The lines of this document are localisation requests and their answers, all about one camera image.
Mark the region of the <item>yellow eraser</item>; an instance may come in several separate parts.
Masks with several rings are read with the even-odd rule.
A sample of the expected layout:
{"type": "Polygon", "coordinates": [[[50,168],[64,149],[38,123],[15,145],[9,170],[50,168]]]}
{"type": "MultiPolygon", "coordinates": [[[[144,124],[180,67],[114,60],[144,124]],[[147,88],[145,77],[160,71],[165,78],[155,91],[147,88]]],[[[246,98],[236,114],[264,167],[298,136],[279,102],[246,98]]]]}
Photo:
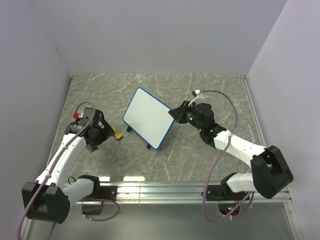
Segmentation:
{"type": "Polygon", "coordinates": [[[120,141],[123,138],[123,134],[117,131],[116,128],[113,128],[113,132],[114,132],[113,136],[117,141],[120,141]]]}

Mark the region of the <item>blue framed whiteboard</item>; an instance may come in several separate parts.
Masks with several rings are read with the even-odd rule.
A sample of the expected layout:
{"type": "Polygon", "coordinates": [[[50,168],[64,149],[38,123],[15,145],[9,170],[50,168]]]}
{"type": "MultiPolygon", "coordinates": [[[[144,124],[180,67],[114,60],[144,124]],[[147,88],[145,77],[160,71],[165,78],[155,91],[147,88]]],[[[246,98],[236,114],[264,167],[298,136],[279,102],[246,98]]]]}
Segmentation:
{"type": "Polygon", "coordinates": [[[151,148],[157,150],[173,126],[171,110],[145,89],[138,87],[122,117],[151,148]]]}

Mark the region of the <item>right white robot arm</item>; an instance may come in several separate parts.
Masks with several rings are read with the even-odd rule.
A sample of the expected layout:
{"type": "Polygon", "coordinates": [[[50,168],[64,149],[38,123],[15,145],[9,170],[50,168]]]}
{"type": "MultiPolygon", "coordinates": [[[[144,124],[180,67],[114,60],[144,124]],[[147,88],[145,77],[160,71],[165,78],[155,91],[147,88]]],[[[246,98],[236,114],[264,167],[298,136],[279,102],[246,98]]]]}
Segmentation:
{"type": "Polygon", "coordinates": [[[184,101],[168,113],[177,123],[195,127],[205,144],[225,151],[250,167],[250,172],[231,173],[221,180],[217,190],[219,199],[232,200],[244,192],[258,192],[271,199],[294,180],[278,147],[257,145],[232,134],[215,121],[210,104],[184,101]]]}

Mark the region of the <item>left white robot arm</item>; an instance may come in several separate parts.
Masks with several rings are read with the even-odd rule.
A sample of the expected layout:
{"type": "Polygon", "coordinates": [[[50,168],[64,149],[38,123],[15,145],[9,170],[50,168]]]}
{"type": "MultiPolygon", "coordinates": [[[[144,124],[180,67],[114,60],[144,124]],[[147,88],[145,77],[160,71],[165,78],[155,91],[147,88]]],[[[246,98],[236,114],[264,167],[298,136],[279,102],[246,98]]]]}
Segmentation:
{"type": "Polygon", "coordinates": [[[100,179],[81,175],[65,186],[81,153],[98,150],[99,145],[115,136],[114,129],[98,109],[86,107],[82,114],[74,113],[75,120],[64,131],[62,142],[45,170],[34,182],[22,187],[25,216],[55,224],[63,223],[70,208],[82,199],[103,199],[100,179]]]}

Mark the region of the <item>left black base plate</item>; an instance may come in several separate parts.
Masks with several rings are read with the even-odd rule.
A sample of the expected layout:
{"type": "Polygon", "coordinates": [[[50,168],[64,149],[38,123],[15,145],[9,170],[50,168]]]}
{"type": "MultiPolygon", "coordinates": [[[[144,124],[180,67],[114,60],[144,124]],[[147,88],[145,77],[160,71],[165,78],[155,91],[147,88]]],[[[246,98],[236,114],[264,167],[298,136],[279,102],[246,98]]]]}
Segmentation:
{"type": "Polygon", "coordinates": [[[95,189],[92,194],[84,197],[84,200],[111,200],[116,201],[117,198],[118,187],[116,185],[106,185],[100,186],[95,189]]]}

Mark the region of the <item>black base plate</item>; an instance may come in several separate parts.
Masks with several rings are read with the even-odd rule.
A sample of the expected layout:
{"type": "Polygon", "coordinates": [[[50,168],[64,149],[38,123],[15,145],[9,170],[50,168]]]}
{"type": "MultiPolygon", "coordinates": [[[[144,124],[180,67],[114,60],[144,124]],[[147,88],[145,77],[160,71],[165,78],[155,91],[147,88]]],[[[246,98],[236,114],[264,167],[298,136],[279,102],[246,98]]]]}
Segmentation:
{"type": "Polygon", "coordinates": [[[206,201],[241,201],[245,199],[246,201],[250,199],[249,196],[246,197],[248,192],[232,192],[227,185],[217,185],[210,184],[206,191],[206,201]]]}
{"type": "Polygon", "coordinates": [[[117,198],[118,187],[116,185],[106,185],[100,186],[95,189],[92,194],[84,197],[84,200],[111,200],[116,201],[117,198]]]}

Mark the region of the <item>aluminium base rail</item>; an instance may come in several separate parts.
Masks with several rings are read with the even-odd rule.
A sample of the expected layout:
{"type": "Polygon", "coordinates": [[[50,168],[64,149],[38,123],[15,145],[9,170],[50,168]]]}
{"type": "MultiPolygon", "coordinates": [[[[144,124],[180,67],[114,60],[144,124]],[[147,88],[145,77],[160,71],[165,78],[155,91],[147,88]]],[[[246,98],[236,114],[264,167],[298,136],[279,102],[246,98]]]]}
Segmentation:
{"type": "Polygon", "coordinates": [[[119,204],[201,204],[203,182],[102,182],[117,186],[119,204]]]}

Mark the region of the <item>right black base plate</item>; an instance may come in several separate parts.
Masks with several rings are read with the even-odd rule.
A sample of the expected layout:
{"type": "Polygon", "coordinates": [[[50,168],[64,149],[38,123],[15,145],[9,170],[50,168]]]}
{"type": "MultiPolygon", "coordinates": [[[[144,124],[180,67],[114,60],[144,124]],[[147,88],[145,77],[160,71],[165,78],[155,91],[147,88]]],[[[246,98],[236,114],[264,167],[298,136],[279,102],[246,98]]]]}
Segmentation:
{"type": "Polygon", "coordinates": [[[248,192],[232,192],[227,185],[217,185],[210,184],[206,191],[206,201],[241,201],[245,199],[246,201],[250,199],[249,196],[246,197],[248,192]]]}

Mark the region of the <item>aluminium side rail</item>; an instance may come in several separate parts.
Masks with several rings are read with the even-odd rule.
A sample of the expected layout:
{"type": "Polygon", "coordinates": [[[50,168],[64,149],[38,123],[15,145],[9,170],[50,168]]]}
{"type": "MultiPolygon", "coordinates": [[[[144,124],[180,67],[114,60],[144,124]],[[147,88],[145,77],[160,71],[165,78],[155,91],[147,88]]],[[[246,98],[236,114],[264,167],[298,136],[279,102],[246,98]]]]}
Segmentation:
{"type": "Polygon", "coordinates": [[[237,133],[240,137],[251,143],[269,147],[271,144],[268,144],[266,141],[266,134],[263,131],[262,121],[258,114],[258,107],[254,103],[248,80],[247,75],[240,75],[240,89],[242,90],[242,94],[238,106],[240,117],[237,133]]]}

